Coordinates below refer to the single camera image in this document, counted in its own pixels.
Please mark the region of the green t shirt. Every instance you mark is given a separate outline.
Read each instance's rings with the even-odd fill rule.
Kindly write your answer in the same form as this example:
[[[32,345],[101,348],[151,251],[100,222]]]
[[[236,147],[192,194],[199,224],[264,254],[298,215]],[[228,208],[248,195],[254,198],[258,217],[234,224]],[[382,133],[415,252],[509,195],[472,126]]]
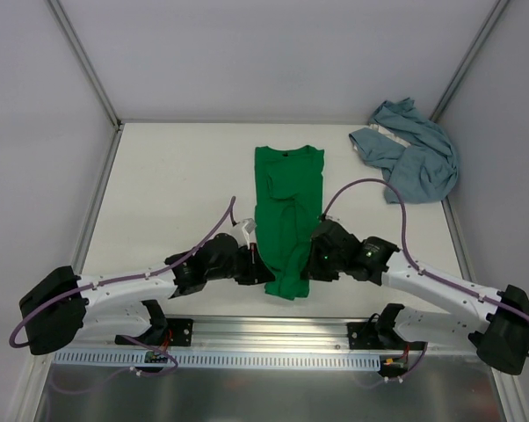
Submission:
[[[293,301],[309,295],[301,275],[319,224],[323,199],[324,151],[255,148],[257,248],[273,274],[265,292]]]

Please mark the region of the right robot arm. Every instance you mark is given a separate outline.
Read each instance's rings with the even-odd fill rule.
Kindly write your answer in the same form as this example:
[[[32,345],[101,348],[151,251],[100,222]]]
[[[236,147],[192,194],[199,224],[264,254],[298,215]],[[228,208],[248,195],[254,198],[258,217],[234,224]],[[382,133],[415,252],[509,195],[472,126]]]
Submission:
[[[446,275],[379,237],[359,240],[332,220],[321,222],[312,233],[304,273],[320,281],[345,274],[438,307],[427,312],[388,304],[368,331],[386,349],[433,343],[473,351],[508,375],[523,370],[529,353],[529,298],[518,287],[500,291]]]

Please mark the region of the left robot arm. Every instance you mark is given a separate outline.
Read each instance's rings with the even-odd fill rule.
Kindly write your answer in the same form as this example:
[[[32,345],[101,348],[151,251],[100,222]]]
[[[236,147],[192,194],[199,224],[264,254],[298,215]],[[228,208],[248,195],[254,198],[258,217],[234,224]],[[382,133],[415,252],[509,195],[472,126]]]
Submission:
[[[56,352],[76,339],[113,336],[151,346],[168,330],[162,302],[200,292],[209,281],[241,286],[273,281],[254,243],[225,233],[165,259],[159,269],[112,277],[83,276],[71,266],[54,269],[19,302],[24,347],[33,355]]]

